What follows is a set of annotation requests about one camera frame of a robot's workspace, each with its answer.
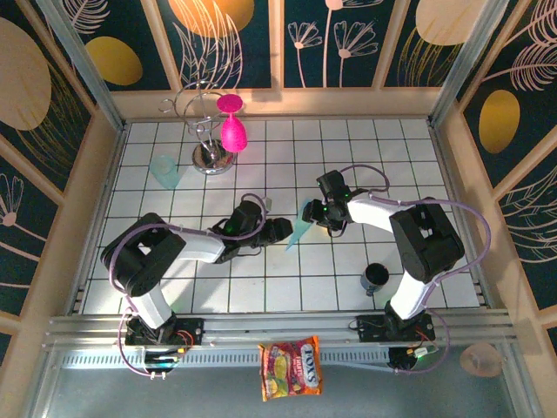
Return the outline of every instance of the black cup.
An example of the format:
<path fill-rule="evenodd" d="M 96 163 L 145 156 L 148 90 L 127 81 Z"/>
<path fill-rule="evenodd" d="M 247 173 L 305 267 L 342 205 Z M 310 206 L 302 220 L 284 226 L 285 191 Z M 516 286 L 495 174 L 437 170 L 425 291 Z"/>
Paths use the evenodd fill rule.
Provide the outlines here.
<path fill-rule="evenodd" d="M 372 263 L 366 267 L 360 279 L 360 283 L 366 290 L 366 295 L 372 296 L 373 293 L 380 290 L 388 280 L 389 271 L 386 267 L 380 263 Z"/>

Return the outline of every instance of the white grid floor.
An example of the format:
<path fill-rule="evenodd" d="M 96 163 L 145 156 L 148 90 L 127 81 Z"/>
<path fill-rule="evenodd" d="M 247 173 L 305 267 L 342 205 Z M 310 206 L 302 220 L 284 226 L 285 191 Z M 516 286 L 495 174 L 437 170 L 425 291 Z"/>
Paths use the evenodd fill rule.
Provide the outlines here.
<path fill-rule="evenodd" d="M 425 120 L 246 120 L 245 126 L 247 148 L 230 171 L 218 176 L 205 176 L 191 166 L 197 143 L 183 123 L 131 126 L 84 289 L 83 314 L 123 311 L 122 298 L 111 289 L 98 256 L 148 212 L 173 224 L 205 229 L 230 216 L 243 194 L 255 192 L 272 200 L 269 216 L 294 221 L 306 199 L 321 199 L 318 176 L 353 163 L 384 170 L 392 185 L 384 195 L 392 199 L 446 199 Z M 159 154 L 179 160 L 184 175 L 175 191 L 164 190 L 149 173 L 151 158 Z M 350 187 L 382 184 L 379 175 L 366 169 L 344 175 Z M 454 223 L 453 214 L 448 216 Z M 162 280 L 164 296 L 178 314 L 364 310 L 383 308 L 400 283 L 402 266 L 393 236 L 373 226 L 349 225 L 344 236 L 333 240 L 325 229 L 313 226 L 288 252 L 286 243 L 223 265 L 177 262 Z M 392 275 L 370 298 L 359 276 L 372 262 L 383 263 Z M 477 307 L 479 289 L 469 273 L 459 274 L 443 282 L 429 306 Z"/>

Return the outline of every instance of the chrome stand base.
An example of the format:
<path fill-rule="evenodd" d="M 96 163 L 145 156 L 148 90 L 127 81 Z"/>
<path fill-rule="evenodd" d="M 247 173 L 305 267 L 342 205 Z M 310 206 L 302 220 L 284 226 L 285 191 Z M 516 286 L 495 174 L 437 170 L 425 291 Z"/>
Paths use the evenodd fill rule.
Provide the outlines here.
<path fill-rule="evenodd" d="M 203 174 L 216 175 L 226 172 L 236 160 L 236 154 L 228 152 L 217 139 L 199 144 L 191 155 L 193 166 Z"/>

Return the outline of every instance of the white tile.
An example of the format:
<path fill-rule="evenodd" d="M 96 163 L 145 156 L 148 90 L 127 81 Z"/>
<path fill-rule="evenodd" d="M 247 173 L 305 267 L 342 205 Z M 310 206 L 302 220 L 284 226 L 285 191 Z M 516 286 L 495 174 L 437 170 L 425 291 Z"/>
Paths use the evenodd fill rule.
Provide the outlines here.
<path fill-rule="evenodd" d="M 294 187 L 294 164 L 271 164 L 266 167 L 266 184 L 269 187 Z"/>
<path fill-rule="evenodd" d="M 337 291 L 334 276 L 302 277 L 304 311 L 336 311 Z"/>
<path fill-rule="evenodd" d="M 91 280 L 84 315 L 117 314 L 122 296 L 108 280 Z"/>
<path fill-rule="evenodd" d="M 424 119 L 402 119 L 400 121 L 406 139 L 428 138 L 429 130 Z"/>
<path fill-rule="evenodd" d="M 195 279 L 193 313 L 228 311 L 228 279 Z"/>
<path fill-rule="evenodd" d="M 176 190 L 172 216 L 199 216 L 203 204 L 203 190 Z"/>
<path fill-rule="evenodd" d="M 128 144 L 141 144 L 155 142 L 155 132 L 157 132 L 157 124 L 131 124 L 130 136 Z"/>
<path fill-rule="evenodd" d="M 443 185 L 419 185 L 418 193 L 420 199 L 435 198 L 448 200 L 446 188 Z M 452 212 L 453 207 L 450 205 L 441 205 L 444 211 Z"/>
<path fill-rule="evenodd" d="M 352 164 L 348 164 L 348 163 L 325 163 L 325 172 L 331 172 L 332 170 L 337 170 L 338 172 L 340 172 L 340 170 L 347 168 L 349 165 Z M 342 177 L 345 180 L 345 183 L 348 187 L 351 188 L 355 188 L 356 187 L 356 172 L 354 171 L 353 168 L 350 168 L 348 170 L 346 170 L 345 172 L 342 172 Z"/>
<path fill-rule="evenodd" d="M 322 163 L 296 164 L 296 186 L 315 187 L 317 178 L 323 174 L 325 174 L 325 169 Z"/>
<path fill-rule="evenodd" d="M 116 182 L 116 190 L 144 190 L 149 167 L 121 167 Z"/>
<path fill-rule="evenodd" d="M 426 302 L 427 307 L 446 307 L 445 297 L 443 296 L 443 290 L 441 286 L 435 287 L 432 294 L 429 295 L 429 298 Z"/>
<path fill-rule="evenodd" d="M 383 167 L 391 185 L 416 184 L 410 163 L 383 163 Z"/>
<path fill-rule="evenodd" d="M 153 144 L 128 144 L 125 146 L 122 165 L 149 165 Z"/>
<path fill-rule="evenodd" d="M 344 119 L 321 120 L 320 123 L 323 139 L 348 139 L 348 128 Z"/>
<path fill-rule="evenodd" d="M 268 246 L 265 256 L 265 276 L 299 276 L 298 246 L 292 246 L 288 251 L 286 246 Z"/>
<path fill-rule="evenodd" d="M 437 156 L 430 139 L 406 141 L 406 147 L 412 161 L 437 161 Z"/>
<path fill-rule="evenodd" d="M 233 209 L 233 190 L 205 190 L 203 216 L 230 216 Z"/>
<path fill-rule="evenodd" d="M 180 181 L 178 181 L 176 190 L 203 189 L 205 181 L 209 177 L 205 176 L 202 172 L 198 172 L 193 165 L 179 165 L 178 175 L 180 176 Z M 150 179 L 147 179 L 147 184 L 151 184 Z"/>
<path fill-rule="evenodd" d="M 299 246 L 302 276 L 333 275 L 332 250 L 328 244 L 302 244 Z"/>
<path fill-rule="evenodd" d="M 403 273 L 399 250 L 395 243 L 372 243 L 366 244 L 366 247 L 369 264 L 380 263 L 386 267 L 389 274 Z"/>
<path fill-rule="evenodd" d="M 238 207 L 239 204 L 242 202 L 242 196 L 244 196 L 247 193 L 253 193 L 256 196 L 259 196 L 260 198 L 264 198 L 265 197 L 265 189 L 236 189 L 236 196 L 234 197 L 234 207 Z M 256 200 L 249 196 L 246 199 L 255 202 Z"/>
<path fill-rule="evenodd" d="M 263 164 L 238 165 L 236 187 L 259 189 L 265 187 L 265 166 Z"/>
<path fill-rule="evenodd" d="M 321 141 L 294 141 L 297 163 L 322 163 L 323 148 Z"/>
<path fill-rule="evenodd" d="M 148 191 L 143 196 L 140 216 L 154 212 L 161 218 L 170 216 L 172 205 L 172 191 Z"/>
<path fill-rule="evenodd" d="M 198 146 L 199 142 L 184 142 L 182 144 L 182 151 L 180 152 L 179 163 L 181 165 L 193 164 L 193 152 Z"/>
<path fill-rule="evenodd" d="M 153 160 L 153 158 L 157 156 L 165 155 L 167 157 L 172 158 L 172 160 L 174 160 L 174 163 L 177 164 L 180 161 L 180 150 L 181 150 L 180 143 L 155 144 L 155 146 L 153 147 L 153 154 L 151 160 Z"/>
<path fill-rule="evenodd" d="M 118 238 L 120 234 L 137 221 L 138 218 L 108 218 L 104 227 L 101 246 L 108 246 L 114 239 Z"/>
<path fill-rule="evenodd" d="M 191 312 L 194 279 L 160 280 L 164 299 L 176 314 Z"/>
<path fill-rule="evenodd" d="M 207 176 L 206 189 L 233 189 L 236 185 L 236 165 L 216 176 Z"/>
<path fill-rule="evenodd" d="M 242 120 L 247 133 L 247 144 L 250 141 L 265 141 L 265 121 L 264 120 Z"/>
<path fill-rule="evenodd" d="M 338 234 L 333 233 L 335 235 L 335 238 L 332 239 L 334 244 L 364 242 L 364 230 L 361 224 L 348 224 L 345 233 L 340 237 L 336 237 Z"/>
<path fill-rule="evenodd" d="M 383 171 L 383 165 L 381 163 L 370 163 L 368 164 L 372 167 Z M 376 171 L 369 168 L 356 168 L 356 182 L 358 187 L 384 187 L 385 179 Z"/>
<path fill-rule="evenodd" d="M 294 121 L 294 139 L 312 140 L 321 139 L 321 128 L 318 120 L 295 120 Z"/>
<path fill-rule="evenodd" d="M 240 254 L 257 253 L 257 249 L 242 248 Z M 265 251 L 253 257 L 236 257 L 232 259 L 232 277 L 262 277 L 265 276 Z"/>
<path fill-rule="evenodd" d="M 381 161 L 379 143 L 377 140 L 369 139 L 367 141 L 350 141 L 350 145 L 352 147 L 352 157 L 355 163 Z"/>
<path fill-rule="evenodd" d="M 265 142 L 249 142 L 247 147 L 238 154 L 238 164 L 264 164 Z"/>
<path fill-rule="evenodd" d="M 418 185 L 444 185 L 437 163 L 412 163 Z"/>
<path fill-rule="evenodd" d="M 344 311 L 362 311 L 374 309 L 373 297 L 366 296 L 366 290 L 359 282 L 361 276 L 337 276 L 339 309 Z"/>
<path fill-rule="evenodd" d="M 292 141 L 267 142 L 267 163 L 290 163 L 294 162 L 294 143 Z"/>
<path fill-rule="evenodd" d="M 184 122 L 161 122 L 155 142 L 182 142 L 184 128 Z"/>
<path fill-rule="evenodd" d="M 229 312 L 264 312 L 265 279 L 236 278 L 230 284 Z"/>
<path fill-rule="evenodd" d="M 404 139 L 398 119 L 375 119 L 373 122 L 378 139 Z"/>
<path fill-rule="evenodd" d="M 92 279 L 108 279 L 108 269 L 101 262 L 101 253 L 103 250 L 104 248 L 99 248 L 97 256 L 95 257 L 95 266 L 91 274 Z"/>
<path fill-rule="evenodd" d="M 298 277 L 268 277 L 266 280 L 266 311 L 299 311 Z"/>
<path fill-rule="evenodd" d="M 350 141 L 326 141 L 323 143 L 323 155 L 327 163 L 352 163 Z"/>
<path fill-rule="evenodd" d="M 112 218 L 134 218 L 139 215 L 143 192 L 114 192 L 108 216 Z"/>
<path fill-rule="evenodd" d="M 404 139 L 379 141 L 381 159 L 383 161 L 409 161 L 406 141 Z"/>
<path fill-rule="evenodd" d="M 441 282 L 448 307 L 478 307 L 478 296 L 470 274 L 455 274 Z"/>
<path fill-rule="evenodd" d="M 291 120 L 267 120 L 267 141 L 293 140 Z"/>
<path fill-rule="evenodd" d="M 295 215 L 298 213 L 296 189 L 268 189 L 266 197 L 272 200 L 271 216 Z"/>
<path fill-rule="evenodd" d="M 372 119 L 348 120 L 348 133 L 350 139 L 375 139 L 375 126 Z"/>
<path fill-rule="evenodd" d="M 415 185 L 396 185 L 389 189 L 389 197 L 393 200 L 419 200 L 418 188 Z"/>
<path fill-rule="evenodd" d="M 394 242 L 394 235 L 372 225 L 364 225 L 366 242 Z"/>
<path fill-rule="evenodd" d="M 391 300 L 397 290 L 399 290 L 402 274 L 389 274 L 389 280 L 380 290 L 373 293 L 375 309 L 385 309 L 385 304 Z"/>
<path fill-rule="evenodd" d="M 329 237 L 326 228 L 313 224 L 302 235 L 299 242 L 300 244 L 331 244 L 331 237 Z"/>
<path fill-rule="evenodd" d="M 336 274 L 362 274 L 367 267 L 364 244 L 334 244 L 334 271 Z"/>

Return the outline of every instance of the decorative wallpaper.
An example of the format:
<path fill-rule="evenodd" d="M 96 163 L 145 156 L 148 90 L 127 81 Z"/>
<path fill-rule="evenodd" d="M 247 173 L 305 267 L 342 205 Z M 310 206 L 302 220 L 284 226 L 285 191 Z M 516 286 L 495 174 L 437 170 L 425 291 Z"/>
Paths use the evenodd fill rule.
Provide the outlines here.
<path fill-rule="evenodd" d="M 486 58 L 487 53 L 492 49 L 493 44 L 497 40 L 497 37 L 499 36 L 501 30 L 505 27 L 505 24 L 507 23 L 508 18 L 511 16 L 511 13 L 513 13 L 514 7 L 518 3 L 518 1 L 519 0 L 508 0 L 508 5 L 507 5 L 507 8 L 505 9 L 505 12 L 503 13 L 503 17 L 501 18 L 501 20 L 497 24 L 497 27 L 493 31 L 493 34 L 492 34 L 491 38 L 489 39 L 489 42 L 487 43 L 487 45 L 484 48 L 484 50 L 482 51 L 480 57 L 476 61 L 475 66 L 470 71 L 470 74 L 468 74 L 468 77 L 464 81 L 462 87 L 460 87 L 460 90 L 459 90 L 459 92 L 457 93 L 457 96 L 456 96 L 457 100 L 460 101 L 462 99 L 462 97 L 464 96 L 464 94 L 466 93 L 466 91 L 468 90 L 468 87 L 470 87 L 470 83 L 472 83 L 473 78 L 476 77 L 477 70 L 484 63 L 484 59 Z"/>
<path fill-rule="evenodd" d="M 267 0 L 158 0 L 182 85 L 270 88 Z"/>
<path fill-rule="evenodd" d="M 60 1 L 109 90 L 170 89 L 139 0 Z"/>
<path fill-rule="evenodd" d="M 63 190 L 91 115 L 14 2 L 0 39 L 0 136 Z"/>
<path fill-rule="evenodd" d="M 0 311 L 19 315 L 57 205 L 0 158 Z"/>
<path fill-rule="evenodd" d="M 385 87 L 441 87 L 488 0 L 411 0 Z"/>
<path fill-rule="evenodd" d="M 557 149 L 499 205 L 539 309 L 557 305 Z"/>
<path fill-rule="evenodd" d="M 557 123 L 557 3 L 531 2 L 464 110 L 496 186 Z"/>
<path fill-rule="evenodd" d="M 371 87 L 394 0 L 285 0 L 285 87 Z"/>
<path fill-rule="evenodd" d="M 0 333 L 0 367 L 3 363 L 3 358 L 8 352 L 8 346 L 10 345 L 11 335 Z"/>

